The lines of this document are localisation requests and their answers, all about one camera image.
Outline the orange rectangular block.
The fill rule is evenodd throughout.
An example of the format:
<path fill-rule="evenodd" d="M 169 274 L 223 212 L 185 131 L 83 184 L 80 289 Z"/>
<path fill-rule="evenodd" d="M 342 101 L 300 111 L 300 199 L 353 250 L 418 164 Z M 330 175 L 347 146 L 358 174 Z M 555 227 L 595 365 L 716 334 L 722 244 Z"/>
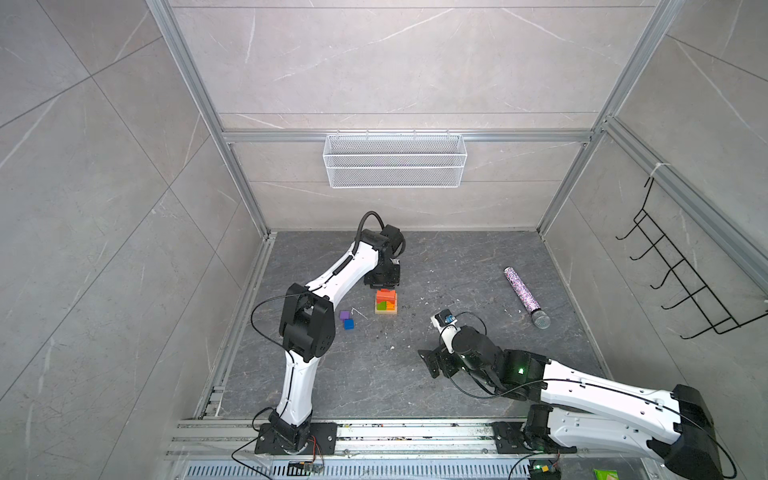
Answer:
<path fill-rule="evenodd" d="M 376 291 L 376 304 L 385 302 L 395 304 L 397 302 L 397 292 L 391 289 L 380 289 Z"/>

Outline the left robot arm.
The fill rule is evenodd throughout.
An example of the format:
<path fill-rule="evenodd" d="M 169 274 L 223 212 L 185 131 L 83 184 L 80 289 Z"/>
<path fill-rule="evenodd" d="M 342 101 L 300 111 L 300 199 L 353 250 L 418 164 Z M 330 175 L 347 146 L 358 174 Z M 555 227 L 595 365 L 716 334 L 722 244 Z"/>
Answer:
<path fill-rule="evenodd" d="M 374 290 L 395 289 L 405 248 L 401 230 L 368 211 L 342 257 L 316 279 L 294 283 L 276 297 L 283 302 L 281 339 L 271 342 L 284 351 L 286 368 L 281 397 L 268 422 L 287 452 L 299 453 L 310 441 L 312 391 L 319 360 L 335 339 L 335 307 L 358 282 Z"/>

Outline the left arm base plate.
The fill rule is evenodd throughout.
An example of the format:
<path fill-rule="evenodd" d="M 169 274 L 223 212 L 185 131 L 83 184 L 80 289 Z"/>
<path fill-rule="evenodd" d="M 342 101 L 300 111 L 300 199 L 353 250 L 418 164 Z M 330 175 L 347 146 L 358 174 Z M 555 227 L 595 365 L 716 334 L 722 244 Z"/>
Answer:
<path fill-rule="evenodd" d="M 330 455 L 335 451 L 338 427 L 333 422 L 312 422 L 297 428 L 264 423 L 253 451 L 272 455 Z"/>

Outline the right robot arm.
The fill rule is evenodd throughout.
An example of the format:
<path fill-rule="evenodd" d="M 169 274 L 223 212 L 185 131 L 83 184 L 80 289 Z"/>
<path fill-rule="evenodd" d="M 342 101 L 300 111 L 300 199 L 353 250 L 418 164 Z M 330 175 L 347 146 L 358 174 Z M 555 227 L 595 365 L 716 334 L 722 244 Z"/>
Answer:
<path fill-rule="evenodd" d="M 432 377 L 466 373 L 477 399 L 530 402 L 523 444 L 543 453 L 634 453 L 684 479 L 723 479 L 730 458 L 702 394 L 688 385 L 654 390 L 586 374 L 544 355 L 502 349 L 485 330 L 444 309 L 431 318 L 438 345 L 419 355 Z"/>

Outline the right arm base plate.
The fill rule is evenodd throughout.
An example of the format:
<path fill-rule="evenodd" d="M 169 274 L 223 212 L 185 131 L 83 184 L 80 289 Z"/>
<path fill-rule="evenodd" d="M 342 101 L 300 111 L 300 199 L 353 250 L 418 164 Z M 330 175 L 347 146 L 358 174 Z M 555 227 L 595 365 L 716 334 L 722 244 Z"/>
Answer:
<path fill-rule="evenodd" d="M 492 422 L 492 438 L 499 454 L 575 454 L 576 447 L 562 446 L 551 439 L 545 427 L 527 427 L 523 422 Z"/>

